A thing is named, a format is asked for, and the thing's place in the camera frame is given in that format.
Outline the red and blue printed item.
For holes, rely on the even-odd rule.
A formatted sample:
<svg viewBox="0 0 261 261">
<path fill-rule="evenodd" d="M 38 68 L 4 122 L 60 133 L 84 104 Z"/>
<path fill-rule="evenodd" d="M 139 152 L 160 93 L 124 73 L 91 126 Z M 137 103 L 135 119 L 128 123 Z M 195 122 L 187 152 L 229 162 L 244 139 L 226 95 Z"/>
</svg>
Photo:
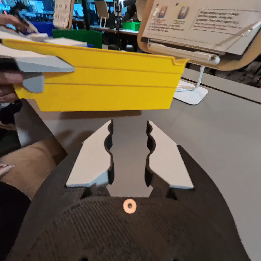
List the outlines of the red and blue printed item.
<svg viewBox="0 0 261 261">
<path fill-rule="evenodd" d="M 4 164 L 1 163 L 0 164 L 0 178 L 2 176 L 4 176 L 5 174 L 7 174 L 11 169 L 13 169 L 15 167 L 15 165 L 8 165 L 8 164 Z"/>
</svg>

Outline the grey desk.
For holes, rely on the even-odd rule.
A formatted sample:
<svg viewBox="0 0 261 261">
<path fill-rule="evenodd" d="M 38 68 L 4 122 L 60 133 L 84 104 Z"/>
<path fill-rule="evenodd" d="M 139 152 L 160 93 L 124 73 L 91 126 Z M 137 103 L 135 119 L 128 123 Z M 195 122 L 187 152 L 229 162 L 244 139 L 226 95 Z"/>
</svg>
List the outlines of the grey desk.
<svg viewBox="0 0 261 261">
<path fill-rule="evenodd" d="M 47 127 L 70 152 L 113 119 L 115 179 L 107 188 L 112 196 L 147 197 L 146 122 L 152 121 L 212 178 L 250 259 L 260 260 L 260 89 L 209 74 L 202 86 L 208 93 L 199 104 L 173 99 L 167 110 L 41 112 L 34 100 L 24 100 L 16 122 L 23 145 L 48 136 Z"/>
</svg>

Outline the yellow storage bin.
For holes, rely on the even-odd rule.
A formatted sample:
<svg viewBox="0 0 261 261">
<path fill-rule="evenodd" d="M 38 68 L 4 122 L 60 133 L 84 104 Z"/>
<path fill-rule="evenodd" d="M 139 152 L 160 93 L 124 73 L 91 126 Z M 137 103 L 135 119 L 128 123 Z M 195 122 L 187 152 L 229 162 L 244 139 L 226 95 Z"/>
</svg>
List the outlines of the yellow storage bin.
<svg viewBox="0 0 261 261">
<path fill-rule="evenodd" d="M 189 61 L 171 56 L 2 39 L 8 49 L 60 58 L 73 72 L 44 72 L 40 92 L 15 85 L 20 99 L 42 112 L 169 109 Z"/>
</svg>

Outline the white mailer box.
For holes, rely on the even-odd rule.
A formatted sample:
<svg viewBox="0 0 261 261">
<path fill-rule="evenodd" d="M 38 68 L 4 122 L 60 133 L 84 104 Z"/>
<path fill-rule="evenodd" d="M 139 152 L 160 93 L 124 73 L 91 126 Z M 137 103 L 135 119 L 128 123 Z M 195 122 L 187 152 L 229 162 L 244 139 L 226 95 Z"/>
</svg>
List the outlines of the white mailer box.
<svg viewBox="0 0 261 261">
<path fill-rule="evenodd" d="M 48 38 L 48 39 L 44 39 L 43 42 L 50 43 L 50 44 L 57 44 L 57 45 L 87 47 L 86 42 L 77 41 L 77 40 L 68 39 L 68 38 Z"/>
</svg>

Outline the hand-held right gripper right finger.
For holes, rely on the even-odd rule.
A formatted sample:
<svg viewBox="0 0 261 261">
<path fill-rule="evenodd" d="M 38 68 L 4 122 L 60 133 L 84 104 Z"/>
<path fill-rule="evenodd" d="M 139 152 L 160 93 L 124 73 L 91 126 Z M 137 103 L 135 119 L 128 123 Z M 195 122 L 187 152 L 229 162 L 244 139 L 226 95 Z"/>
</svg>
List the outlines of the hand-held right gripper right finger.
<svg viewBox="0 0 261 261">
<path fill-rule="evenodd" d="M 146 134 L 149 149 L 144 174 L 146 186 L 193 189 L 177 143 L 150 120 L 146 122 Z"/>
</svg>

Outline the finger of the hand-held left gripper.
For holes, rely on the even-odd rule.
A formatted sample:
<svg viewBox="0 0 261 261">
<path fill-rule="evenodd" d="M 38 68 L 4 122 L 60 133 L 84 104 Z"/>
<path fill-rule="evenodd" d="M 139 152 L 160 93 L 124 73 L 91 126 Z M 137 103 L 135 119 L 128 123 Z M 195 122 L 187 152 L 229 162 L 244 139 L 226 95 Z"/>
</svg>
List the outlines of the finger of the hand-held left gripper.
<svg viewBox="0 0 261 261">
<path fill-rule="evenodd" d="M 15 31 L 9 30 L 5 27 L 0 27 L 0 39 L 12 39 L 12 40 L 20 40 L 27 41 L 28 39 L 22 35 L 19 35 Z"/>
<path fill-rule="evenodd" d="M 22 72 L 74 72 L 75 68 L 59 57 L 42 55 L 32 51 L 22 51 L 0 45 L 0 57 L 12 60 Z"/>
</svg>

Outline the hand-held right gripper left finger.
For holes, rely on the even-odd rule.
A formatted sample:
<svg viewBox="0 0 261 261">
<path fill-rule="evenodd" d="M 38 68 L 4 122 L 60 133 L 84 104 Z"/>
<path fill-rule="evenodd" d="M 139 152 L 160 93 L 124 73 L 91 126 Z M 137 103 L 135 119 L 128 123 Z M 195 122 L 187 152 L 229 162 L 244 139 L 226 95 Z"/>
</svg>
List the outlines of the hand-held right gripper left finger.
<svg viewBox="0 0 261 261">
<path fill-rule="evenodd" d="M 107 186 L 115 177 L 112 148 L 113 120 L 109 120 L 83 143 L 70 175 L 67 187 Z"/>
</svg>

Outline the printed instruction sheet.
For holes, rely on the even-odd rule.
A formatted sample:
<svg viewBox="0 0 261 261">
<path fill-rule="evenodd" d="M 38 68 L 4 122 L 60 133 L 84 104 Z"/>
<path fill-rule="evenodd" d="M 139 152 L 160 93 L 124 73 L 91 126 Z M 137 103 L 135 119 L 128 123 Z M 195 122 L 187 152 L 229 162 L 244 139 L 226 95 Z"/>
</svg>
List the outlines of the printed instruction sheet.
<svg viewBox="0 0 261 261">
<path fill-rule="evenodd" d="M 154 1 L 142 36 L 241 56 L 260 20 L 260 0 Z"/>
</svg>

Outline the another person's forearm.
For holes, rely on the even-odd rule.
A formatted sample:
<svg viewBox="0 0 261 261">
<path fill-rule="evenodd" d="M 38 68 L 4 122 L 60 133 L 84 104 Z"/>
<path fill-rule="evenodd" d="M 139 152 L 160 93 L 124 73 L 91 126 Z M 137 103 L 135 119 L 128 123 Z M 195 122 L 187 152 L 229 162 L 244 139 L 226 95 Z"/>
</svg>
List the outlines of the another person's forearm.
<svg viewBox="0 0 261 261">
<path fill-rule="evenodd" d="M 7 28 L 7 24 L 11 24 L 15 27 L 15 31 L 21 32 L 22 34 L 39 33 L 37 28 L 29 21 L 20 19 L 13 15 L 0 15 L 0 25 Z"/>
</svg>

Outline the background blue storage bin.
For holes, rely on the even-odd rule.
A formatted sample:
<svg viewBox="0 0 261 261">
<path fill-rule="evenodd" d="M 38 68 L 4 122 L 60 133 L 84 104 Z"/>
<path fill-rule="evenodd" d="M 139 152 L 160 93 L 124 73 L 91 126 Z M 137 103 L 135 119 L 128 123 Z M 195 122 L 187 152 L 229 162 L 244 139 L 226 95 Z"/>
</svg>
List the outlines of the background blue storage bin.
<svg viewBox="0 0 261 261">
<path fill-rule="evenodd" d="M 53 29 L 55 26 L 52 22 L 31 22 L 39 33 L 47 33 L 49 37 L 53 37 Z"/>
</svg>

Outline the green storage bin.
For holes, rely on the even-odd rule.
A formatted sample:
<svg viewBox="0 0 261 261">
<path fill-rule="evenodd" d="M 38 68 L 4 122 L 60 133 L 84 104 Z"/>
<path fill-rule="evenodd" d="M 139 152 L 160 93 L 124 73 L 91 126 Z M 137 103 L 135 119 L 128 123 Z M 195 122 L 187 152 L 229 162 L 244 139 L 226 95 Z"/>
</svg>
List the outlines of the green storage bin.
<svg viewBox="0 0 261 261">
<path fill-rule="evenodd" d="M 102 32 L 95 30 L 52 30 L 54 38 L 66 38 L 91 44 L 93 48 L 102 49 Z"/>
</svg>

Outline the person's beige trousers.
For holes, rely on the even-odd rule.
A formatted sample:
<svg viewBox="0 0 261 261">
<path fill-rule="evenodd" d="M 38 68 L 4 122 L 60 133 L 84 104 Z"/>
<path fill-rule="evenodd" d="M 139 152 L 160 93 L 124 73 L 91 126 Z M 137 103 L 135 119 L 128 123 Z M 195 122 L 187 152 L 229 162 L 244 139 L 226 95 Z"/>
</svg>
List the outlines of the person's beige trousers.
<svg viewBox="0 0 261 261">
<path fill-rule="evenodd" d="M 1 182 L 32 200 L 47 176 L 67 155 L 55 137 L 40 140 L 1 158 L 1 163 L 15 165 L 1 176 Z"/>
</svg>

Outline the small green bin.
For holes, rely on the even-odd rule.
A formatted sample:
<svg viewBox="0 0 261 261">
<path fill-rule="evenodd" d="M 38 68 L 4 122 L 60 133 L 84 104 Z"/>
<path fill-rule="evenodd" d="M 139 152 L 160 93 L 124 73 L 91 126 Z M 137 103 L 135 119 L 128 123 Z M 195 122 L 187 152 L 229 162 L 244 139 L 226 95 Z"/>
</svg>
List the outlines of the small green bin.
<svg viewBox="0 0 261 261">
<path fill-rule="evenodd" d="M 125 30 L 139 31 L 141 22 L 122 22 L 122 28 Z"/>
</svg>

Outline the instruction sheet on stand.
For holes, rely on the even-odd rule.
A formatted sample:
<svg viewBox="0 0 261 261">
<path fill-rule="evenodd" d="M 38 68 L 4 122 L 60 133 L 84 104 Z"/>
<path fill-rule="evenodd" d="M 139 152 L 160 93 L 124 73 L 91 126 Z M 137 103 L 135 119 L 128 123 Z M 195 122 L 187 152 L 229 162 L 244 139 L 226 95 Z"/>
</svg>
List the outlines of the instruction sheet on stand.
<svg viewBox="0 0 261 261">
<path fill-rule="evenodd" d="M 148 21 L 153 3 L 154 1 L 146 1 L 145 4 L 141 4 L 143 11 L 142 22 L 138 33 L 139 47 L 147 53 L 167 55 L 178 60 L 189 59 L 191 64 L 200 65 L 200 73 L 197 83 L 192 85 L 191 83 L 186 83 L 180 80 L 173 96 L 174 99 L 189 105 L 199 104 L 208 93 L 205 88 L 200 86 L 205 67 L 220 71 L 237 70 L 251 63 L 260 55 L 260 44 L 258 43 L 260 40 L 260 30 L 250 46 L 241 56 L 145 38 L 142 34 Z"/>
</svg>

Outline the background document stand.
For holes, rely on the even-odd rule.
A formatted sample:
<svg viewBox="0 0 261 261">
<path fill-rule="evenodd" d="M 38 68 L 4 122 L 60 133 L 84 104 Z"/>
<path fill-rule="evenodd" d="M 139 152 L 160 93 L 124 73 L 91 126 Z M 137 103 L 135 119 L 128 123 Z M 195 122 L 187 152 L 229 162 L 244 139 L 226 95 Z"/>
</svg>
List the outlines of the background document stand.
<svg viewBox="0 0 261 261">
<path fill-rule="evenodd" d="M 109 19 L 109 11 L 107 8 L 106 1 L 103 0 L 95 0 L 96 11 L 98 14 L 98 18 L 100 19 L 100 27 L 106 27 L 106 21 Z"/>
</svg>

